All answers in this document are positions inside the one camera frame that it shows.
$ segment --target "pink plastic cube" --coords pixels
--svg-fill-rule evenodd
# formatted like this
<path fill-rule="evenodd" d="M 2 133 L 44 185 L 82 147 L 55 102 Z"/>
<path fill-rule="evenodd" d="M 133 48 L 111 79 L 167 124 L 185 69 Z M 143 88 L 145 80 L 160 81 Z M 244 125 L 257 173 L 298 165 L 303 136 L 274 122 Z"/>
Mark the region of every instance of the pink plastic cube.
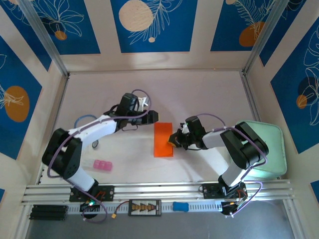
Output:
<path fill-rule="evenodd" d="M 101 169 L 101 170 L 105 170 L 105 171 L 111 171 L 113 167 L 112 162 L 107 162 L 104 160 L 94 160 L 93 163 L 93 168 L 95 169 Z"/>

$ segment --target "blue cable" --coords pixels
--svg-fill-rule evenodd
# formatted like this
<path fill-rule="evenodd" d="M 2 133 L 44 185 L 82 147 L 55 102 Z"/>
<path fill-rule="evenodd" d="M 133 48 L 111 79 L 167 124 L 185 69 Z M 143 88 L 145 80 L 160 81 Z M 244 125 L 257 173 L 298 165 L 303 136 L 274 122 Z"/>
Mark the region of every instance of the blue cable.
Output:
<path fill-rule="evenodd" d="M 97 117 L 94 116 L 94 115 L 84 115 L 84 116 L 81 116 L 81 117 L 79 117 L 79 118 L 74 122 L 74 128 L 77 128 L 78 122 L 79 122 L 80 120 L 86 118 L 86 117 L 92 117 L 92 118 L 94 118 L 95 120 L 97 120 Z"/>

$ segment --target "robotic arm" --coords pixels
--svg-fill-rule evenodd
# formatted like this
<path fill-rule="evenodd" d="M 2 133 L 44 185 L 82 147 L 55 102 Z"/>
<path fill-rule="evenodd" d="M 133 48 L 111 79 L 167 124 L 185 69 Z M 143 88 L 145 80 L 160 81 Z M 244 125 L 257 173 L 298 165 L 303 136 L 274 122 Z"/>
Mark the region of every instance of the robotic arm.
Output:
<path fill-rule="evenodd" d="M 106 135 L 123 129 L 127 124 L 146 125 L 157 122 L 158 113 L 148 111 L 146 114 L 145 105 L 147 105 L 147 98 L 138 98 L 132 93 L 125 93 L 118 105 L 113 106 L 95 121 L 70 130 L 57 129 L 49 141 L 42 162 L 48 166 L 52 164 L 54 154 L 61 144 L 70 138 L 64 145 L 65 150 L 58 152 L 51 168 L 60 177 L 81 190 L 93 196 L 98 194 L 98 182 L 80 166 L 82 149 Z"/>
<path fill-rule="evenodd" d="M 206 132 L 197 116 L 187 118 L 168 140 L 173 146 L 183 147 L 185 150 L 188 150 L 188 147 L 192 144 L 195 144 L 198 150 L 225 146 L 232 158 L 227 170 L 218 178 L 219 189 L 225 197 L 242 187 L 242 178 L 247 175 L 252 165 L 262 159 L 256 146 L 265 155 L 269 152 L 266 143 L 247 123 L 237 124 L 235 129 L 249 138 L 255 146 L 247 142 L 242 134 L 228 128 Z"/>

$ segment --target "orange block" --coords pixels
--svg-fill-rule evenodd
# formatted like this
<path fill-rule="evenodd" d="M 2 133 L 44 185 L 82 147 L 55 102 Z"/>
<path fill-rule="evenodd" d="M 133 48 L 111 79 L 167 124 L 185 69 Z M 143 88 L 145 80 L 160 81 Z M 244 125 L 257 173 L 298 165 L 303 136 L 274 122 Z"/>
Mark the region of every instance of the orange block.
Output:
<path fill-rule="evenodd" d="M 172 123 L 154 124 L 154 157 L 173 157 L 173 146 L 168 143 L 172 134 Z"/>

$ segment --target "orange circle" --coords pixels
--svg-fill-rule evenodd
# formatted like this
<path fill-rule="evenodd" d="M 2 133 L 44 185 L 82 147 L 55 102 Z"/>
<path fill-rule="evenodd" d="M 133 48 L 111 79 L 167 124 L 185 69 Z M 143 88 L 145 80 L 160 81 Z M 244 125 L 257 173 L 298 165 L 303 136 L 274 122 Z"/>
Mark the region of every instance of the orange circle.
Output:
<path fill-rule="evenodd" d="M 265 23 L 260 21 L 246 27 L 239 36 L 239 44 L 244 47 L 254 46 L 264 25 Z"/>
<path fill-rule="evenodd" d="M 23 122 L 29 113 L 30 101 L 28 93 L 20 86 L 11 86 L 5 92 L 8 102 L 4 105 L 5 112 L 15 122 Z"/>
<path fill-rule="evenodd" d="M 64 41 L 67 38 L 66 34 L 63 31 L 56 31 L 54 35 L 56 38 L 58 38 L 61 41 Z"/>
<path fill-rule="evenodd" d="M 304 95 L 299 95 L 296 100 L 299 109 L 304 109 L 307 106 L 307 97 Z"/>

